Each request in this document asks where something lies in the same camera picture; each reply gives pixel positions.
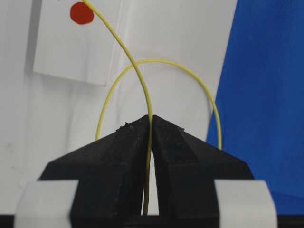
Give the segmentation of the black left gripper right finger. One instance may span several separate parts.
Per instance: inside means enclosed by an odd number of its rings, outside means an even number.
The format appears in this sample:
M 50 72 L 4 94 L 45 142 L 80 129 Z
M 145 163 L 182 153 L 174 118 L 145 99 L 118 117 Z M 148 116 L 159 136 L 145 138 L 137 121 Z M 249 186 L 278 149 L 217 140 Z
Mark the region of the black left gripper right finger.
M 218 222 L 214 180 L 252 180 L 248 165 L 153 116 L 152 152 L 159 215 L 178 222 Z

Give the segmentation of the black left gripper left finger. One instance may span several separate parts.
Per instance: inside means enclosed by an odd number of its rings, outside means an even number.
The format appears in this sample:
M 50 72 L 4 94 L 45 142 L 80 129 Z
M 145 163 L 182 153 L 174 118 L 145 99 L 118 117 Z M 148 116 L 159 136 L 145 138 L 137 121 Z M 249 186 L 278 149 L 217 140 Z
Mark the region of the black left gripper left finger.
M 140 215 L 149 140 L 147 115 L 47 164 L 39 180 L 77 180 L 73 219 L 118 222 Z

